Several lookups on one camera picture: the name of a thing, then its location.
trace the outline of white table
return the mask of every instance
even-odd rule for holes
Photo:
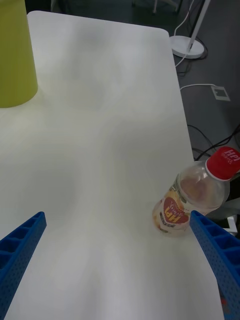
[[[191,145],[168,33],[28,15],[39,90],[0,110],[0,237],[38,211],[47,228],[6,320],[222,320],[189,231],[152,209]]]

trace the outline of white stand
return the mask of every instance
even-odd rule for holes
[[[181,58],[197,59],[204,53],[204,46],[200,42],[196,41],[196,37],[210,1],[211,0],[205,0],[191,38],[183,35],[174,35],[170,37],[172,53],[174,55]]]

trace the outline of white lamp base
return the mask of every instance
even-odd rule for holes
[[[190,38],[183,35],[174,35],[170,37],[172,53],[178,57],[183,58],[187,53],[187,48],[189,46]],[[187,53],[187,59],[197,59],[200,58],[204,53],[204,46],[198,42],[194,41],[191,50]]]

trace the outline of wall outlet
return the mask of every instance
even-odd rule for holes
[[[231,101],[223,86],[211,86],[212,92],[216,100]]]

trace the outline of bottle label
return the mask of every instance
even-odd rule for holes
[[[153,209],[152,215],[156,226],[165,233],[185,231],[189,225],[193,206],[181,196],[177,179]]]

